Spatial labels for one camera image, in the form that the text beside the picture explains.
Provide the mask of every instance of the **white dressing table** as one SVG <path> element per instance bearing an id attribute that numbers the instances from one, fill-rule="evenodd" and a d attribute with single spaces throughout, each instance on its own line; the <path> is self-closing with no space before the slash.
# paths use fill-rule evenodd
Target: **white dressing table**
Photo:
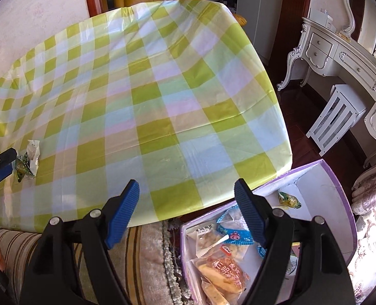
<path id="1" fill-rule="evenodd" d="M 350 24 L 341 32 L 346 37 L 350 37 L 355 28 L 355 21 L 348 1 L 345 0 L 345 5 Z M 308 73 L 301 86 L 306 84 L 312 71 L 325 77 L 338 76 L 341 69 L 344 69 L 367 90 L 375 102 L 371 109 L 368 107 L 370 110 L 365 116 L 364 122 L 371 136 L 376 139 L 376 59 L 374 56 L 355 41 L 351 40 L 349 43 L 328 28 L 303 18 L 299 45 L 288 54 L 287 74 L 284 81 L 277 85 L 278 90 L 282 90 L 288 85 L 294 61 L 298 58 L 305 60 L 309 65 Z M 354 188 L 373 174 L 376 174 L 376 165 L 365 171 L 356 180 Z"/>

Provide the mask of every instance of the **white wardrobe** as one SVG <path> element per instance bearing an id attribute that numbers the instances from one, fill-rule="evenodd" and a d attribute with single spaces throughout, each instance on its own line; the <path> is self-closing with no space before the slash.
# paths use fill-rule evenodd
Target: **white wardrobe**
<path id="1" fill-rule="evenodd" d="M 273 49 L 283 0 L 237 0 L 237 13 L 247 20 L 243 27 L 266 65 Z"/>

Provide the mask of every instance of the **metal screw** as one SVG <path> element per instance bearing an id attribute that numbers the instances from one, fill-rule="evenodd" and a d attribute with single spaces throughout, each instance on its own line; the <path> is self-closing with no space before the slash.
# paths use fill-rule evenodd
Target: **metal screw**
<path id="1" fill-rule="evenodd" d="M 323 225 L 325 223 L 325 219 L 322 218 L 321 216 L 316 216 L 314 218 L 315 222 L 318 224 L 318 225 Z"/>
<path id="2" fill-rule="evenodd" d="M 58 218 L 58 217 L 53 217 L 53 218 L 51 218 L 51 220 L 50 220 L 50 224 L 51 224 L 51 225 L 55 226 L 55 225 L 57 225 L 58 223 L 59 223 L 59 218 Z"/>
<path id="3" fill-rule="evenodd" d="M 284 216 L 284 211 L 281 210 L 281 209 L 274 209 L 273 215 L 278 217 L 278 218 L 281 218 L 282 216 Z"/>
<path id="4" fill-rule="evenodd" d="M 97 217 L 100 217 L 100 215 L 102 214 L 102 211 L 100 211 L 99 209 L 94 209 L 90 212 L 90 216 L 92 218 L 97 218 Z"/>

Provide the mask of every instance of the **checkered tablecloth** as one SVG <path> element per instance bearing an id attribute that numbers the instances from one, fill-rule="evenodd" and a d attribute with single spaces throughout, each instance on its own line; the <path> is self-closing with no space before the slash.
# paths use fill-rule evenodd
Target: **checkered tablecloth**
<path id="1" fill-rule="evenodd" d="M 273 87 L 222 4 L 142 3 L 49 38 L 0 79 L 0 152 L 40 140 L 37 177 L 0 184 L 0 226 L 42 231 L 140 183 L 131 226 L 289 170 Z"/>

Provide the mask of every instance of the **blue gripper pad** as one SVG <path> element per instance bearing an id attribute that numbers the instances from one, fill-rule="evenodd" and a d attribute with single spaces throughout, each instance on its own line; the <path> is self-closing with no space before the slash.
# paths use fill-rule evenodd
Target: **blue gripper pad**
<path id="1" fill-rule="evenodd" d="M 122 201 L 108 224 L 105 243 L 110 250 L 123 237 L 124 231 L 130 222 L 131 215 L 136 208 L 140 197 L 140 186 L 136 180 L 130 180 L 121 194 Z"/>
<path id="2" fill-rule="evenodd" d="M 266 201 L 266 199 L 263 197 L 259 199 L 259 196 L 254 195 L 243 179 L 239 179 L 235 182 L 234 191 L 236 202 L 250 230 L 251 236 L 263 248 L 267 247 L 267 238 L 265 235 L 267 217 L 265 214 L 264 217 L 262 217 L 256 208 L 260 200 Z"/>

